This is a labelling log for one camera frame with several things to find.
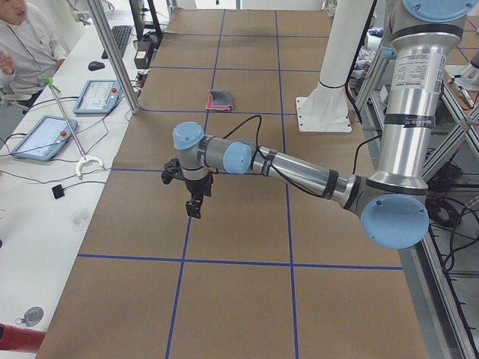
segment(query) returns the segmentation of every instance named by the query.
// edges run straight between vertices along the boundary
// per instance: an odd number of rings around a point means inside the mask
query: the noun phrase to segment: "black keyboard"
[[[132,33],[132,26],[130,25],[118,25],[112,27],[113,38],[117,43],[118,50],[121,57],[125,54],[126,45],[128,44],[129,36]],[[102,58],[108,58],[106,50],[103,50]]]

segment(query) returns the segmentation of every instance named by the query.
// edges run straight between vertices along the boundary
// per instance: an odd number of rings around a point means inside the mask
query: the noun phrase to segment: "person's hand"
[[[62,58],[61,60],[58,60],[56,66],[55,66],[56,69],[58,70],[64,62],[65,62],[64,58]]]
[[[0,69],[3,73],[11,75],[15,71],[15,64],[11,56],[5,56],[3,51],[0,50]]]

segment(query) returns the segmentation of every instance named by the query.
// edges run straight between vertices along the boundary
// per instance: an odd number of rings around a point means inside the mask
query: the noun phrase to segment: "red can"
[[[43,342],[45,334],[42,331],[0,324],[0,350],[36,353]]]

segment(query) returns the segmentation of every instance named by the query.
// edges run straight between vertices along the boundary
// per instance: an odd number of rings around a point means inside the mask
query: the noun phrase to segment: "black mouse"
[[[102,69],[105,67],[105,64],[103,62],[99,62],[99,61],[92,61],[88,64],[88,69],[90,71],[97,71],[99,69]]]

